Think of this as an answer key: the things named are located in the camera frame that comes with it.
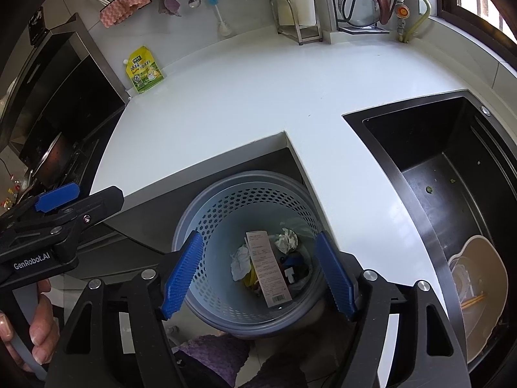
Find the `person's left hand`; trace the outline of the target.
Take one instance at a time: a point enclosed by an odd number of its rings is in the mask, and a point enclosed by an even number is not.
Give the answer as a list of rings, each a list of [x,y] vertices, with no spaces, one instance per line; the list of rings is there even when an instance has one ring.
[[[53,317],[53,305],[47,297],[47,293],[51,289],[52,285],[49,279],[38,282],[38,305],[29,329],[33,344],[32,357],[39,365],[50,363],[59,341],[59,326]],[[15,331],[9,319],[4,312],[1,312],[0,317],[1,340],[5,344],[7,351],[9,351],[18,367],[25,372],[32,372],[28,364],[11,345]]]

